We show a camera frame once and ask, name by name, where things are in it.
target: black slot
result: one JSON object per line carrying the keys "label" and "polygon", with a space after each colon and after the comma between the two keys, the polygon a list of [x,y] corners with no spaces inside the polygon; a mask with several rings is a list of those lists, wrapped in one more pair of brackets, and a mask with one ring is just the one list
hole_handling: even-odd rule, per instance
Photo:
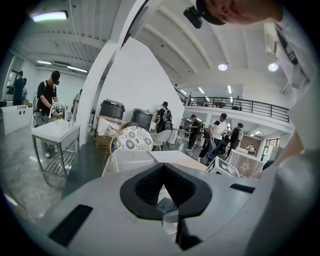
{"label": "black slot", "polygon": [[93,210],[92,207],[79,204],[67,217],[48,235],[58,244],[67,247],[78,230]]}
{"label": "black slot", "polygon": [[234,190],[239,190],[239,191],[243,191],[246,193],[250,193],[250,194],[252,194],[255,191],[255,188],[252,186],[245,186],[245,185],[236,184],[236,183],[232,184],[230,186],[230,188],[232,188]]}

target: balcony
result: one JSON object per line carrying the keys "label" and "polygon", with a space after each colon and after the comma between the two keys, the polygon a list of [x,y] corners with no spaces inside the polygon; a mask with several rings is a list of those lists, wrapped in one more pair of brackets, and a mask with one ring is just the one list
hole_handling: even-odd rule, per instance
{"label": "balcony", "polygon": [[268,103],[226,97],[185,97],[181,92],[177,91],[181,102],[184,106],[199,106],[208,108],[219,108],[253,113],[289,123],[289,109],[271,105]]}

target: black t-shirt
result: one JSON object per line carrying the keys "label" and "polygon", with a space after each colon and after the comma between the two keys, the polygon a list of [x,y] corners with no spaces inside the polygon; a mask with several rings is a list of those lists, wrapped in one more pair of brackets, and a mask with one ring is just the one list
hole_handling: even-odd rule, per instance
{"label": "black t-shirt", "polygon": [[166,110],[167,110],[167,108],[165,108],[165,109],[161,108],[157,113],[157,115],[160,116],[159,123],[158,123],[158,129],[160,129],[162,127],[162,125],[165,123],[165,121],[162,119],[162,117],[163,117],[164,113],[166,112]]}
{"label": "black t-shirt", "polygon": [[192,133],[195,133],[196,135],[198,135],[199,132],[200,132],[200,123],[199,123],[199,121],[198,121],[198,120],[195,120],[195,121],[193,122],[193,125],[192,125],[192,126],[196,126],[196,128],[191,128],[191,132],[192,132]]}
{"label": "black t-shirt", "polygon": [[231,134],[231,139],[230,139],[230,143],[235,143],[238,140],[238,135],[239,135],[240,130],[238,129],[238,127],[234,128],[232,134]]}
{"label": "black t-shirt", "polygon": [[46,86],[44,82],[41,82],[38,86],[38,91],[36,97],[38,98],[38,103],[36,108],[39,112],[42,112],[44,115],[49,116],[50,108],[46,107],[45,104],[40,99],[40,96],[44,96],[46,100],[52,104],[52,99],[57,97],[57,87],[55,85],[50,86],[48,85],[48,81],[46,80]]}

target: white t-shirt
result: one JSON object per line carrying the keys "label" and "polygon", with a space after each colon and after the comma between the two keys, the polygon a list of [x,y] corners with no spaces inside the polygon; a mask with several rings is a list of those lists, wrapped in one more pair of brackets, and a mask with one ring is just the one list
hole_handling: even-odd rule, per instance
{"label": "white t-shirt", "polygon": [[225,121],[223,121],[223,122],[219,121],[220,124],[216,125],[215,121],[219,121],[219,120],[215,119],[210,123],[210,126],[213,127],[213,129],[212,129],[213,136],[215,139],[222,140],[222,135],[224,134],[224,131],[228,128],[227,123]]}
{"label": "white t-shirt", "polygon": [[320,147],[320,64],[317,52],[301,25],[292,14],[283,9],[283,19],[277,22],[286,41],[292,47],[295,56],[308,78],[301,88],[292,89],[295,104],[289,111],[289,120],[295,126],[304,149],[314,150]]}

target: white ceiling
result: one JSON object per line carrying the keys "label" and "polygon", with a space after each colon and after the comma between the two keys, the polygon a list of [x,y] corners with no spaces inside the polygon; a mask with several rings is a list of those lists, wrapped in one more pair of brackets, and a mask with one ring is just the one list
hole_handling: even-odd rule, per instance
{"label": "white ceiling", "polygon": [[67,10],[67,20],[36,23],[29,18],[11,48],[35,64],[43,60],[89,70],[110,39],[120,3],[121,0],[45,0],[32,14]]}
{"label": "white ceiling", "polygon": [[[196,29],[183,15],[183,11],[194,2],[164,0],[134,36],[151,49],[172,84],[177,84],[188,95],[201,86],[207,91],[206,96],[230,97],[225,91],[227,85],[244,85],[250,77],[244,75],[242,80],[239,78],[233,83],[229,81],[230,73],[218,81],[213,77],[202,83],[200,79],[203,74],[221,72],[218,65],[228,63],[228,72],[248,70],[280,89],[286,85],[287,79],[281,69],[276,72],[268,70],[268,65],[276,61],[276,55],[266,51],[263,22],[247,26],[216,26],[203,21],[202,28]],[[232,96],[237,95],[241,97],[241,91]],[[194,92],[192,96],[202,95]]]}
{"label": "white ceiling", "polygon": [[[205,113],[197,113],[197,112],[191,113],[191,112],[185,111],[183,113],[183,117],[185,119],[190,119],[192,114],[196,115],[196,117],[199,118],[202,122],[206,122],[207,114],[205,114]],[[210,122],[212,122],[214,119],[218,120],[219,118],[220,117],[218,115],[212,115]],[[251,135],[251,134],[254,134],[254,133],[260,131],[259,134],[254,136],[255,138],[259,138],[259,139],[263,136],[269,136],[271,134],[275,134],[275,133],[280,132],[277,129],[274,129],[274,128],[271,128],[271,127],[268,127],[265,125],[260,125],[260,124],[257,124],[254,122],[249,122],[249,121],[243,121],[243,120],[236,119],[236,118],[228,118],[228,120],[226,122],[230,124],[230,128],[232,130],[238,126],[238,123],[242,123],[243,124],[243,132],[247,135]]]}

